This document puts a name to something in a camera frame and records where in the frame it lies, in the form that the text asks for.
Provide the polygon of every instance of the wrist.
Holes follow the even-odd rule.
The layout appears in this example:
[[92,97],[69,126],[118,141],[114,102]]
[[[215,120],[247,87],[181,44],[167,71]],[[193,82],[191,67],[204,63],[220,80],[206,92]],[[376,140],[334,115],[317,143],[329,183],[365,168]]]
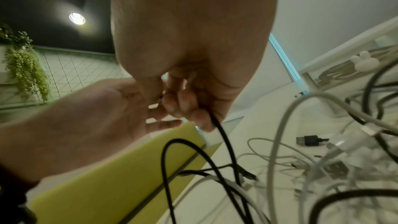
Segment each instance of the wrist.
[[0,164],[26,182],[38,182],[47,173],[36,136],[27,122],[0,127]]

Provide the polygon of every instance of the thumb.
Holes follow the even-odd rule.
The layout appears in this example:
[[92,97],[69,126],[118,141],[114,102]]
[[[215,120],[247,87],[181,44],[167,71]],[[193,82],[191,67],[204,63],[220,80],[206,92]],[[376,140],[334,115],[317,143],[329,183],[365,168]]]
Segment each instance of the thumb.
[[158,102],[163,96],[164,84],[162,78],[150,77],[136,80],[142,95],[150,102]]

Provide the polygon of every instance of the hanging plant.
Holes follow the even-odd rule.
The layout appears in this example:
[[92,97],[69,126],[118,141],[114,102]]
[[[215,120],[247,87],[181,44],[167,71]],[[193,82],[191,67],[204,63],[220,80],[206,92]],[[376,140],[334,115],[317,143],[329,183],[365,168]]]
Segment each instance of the hanging plant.
[[26,32],[14,35],[10,30],[0,28],[0,44],[9,45],[2,61],[9,80],[15,83],[23,99],[40,95],[47,102],[50,98],[48,77],[31,43]]

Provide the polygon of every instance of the person's left hand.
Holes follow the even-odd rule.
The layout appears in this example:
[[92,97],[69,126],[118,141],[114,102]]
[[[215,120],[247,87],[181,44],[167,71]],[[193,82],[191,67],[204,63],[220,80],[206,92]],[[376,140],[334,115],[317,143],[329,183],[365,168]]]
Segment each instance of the person's left hand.
[[[179,126],[159,121],[132,78],[102,80],[38,114],[0,129],[0,163],[27,181],[100,161],[146,134]],[[146,123],[148,118],[158,120]]]

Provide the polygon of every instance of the blue light strip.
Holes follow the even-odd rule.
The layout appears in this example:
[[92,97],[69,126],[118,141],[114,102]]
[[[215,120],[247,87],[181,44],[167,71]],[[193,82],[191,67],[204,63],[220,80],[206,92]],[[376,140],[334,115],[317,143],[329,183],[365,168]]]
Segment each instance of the blue light strip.
[[279,45],[278,41],[275,39],[273,34],[269,35],[269,41],[272,44],[272,46],[274,47],[277,54],[279,55],[279,58],[281,58],[281,61],[285,65],[285,67],[286,67],[287,71],[289,72],[293,81],[300,80],[301,79],[300,75],[298,74],[296,69],[293,67],[293,64],[290,62],[289,58],[287,57],[287,55],[285,54],[285,52],[283,51],[283,49],[281,48],[281,46]]

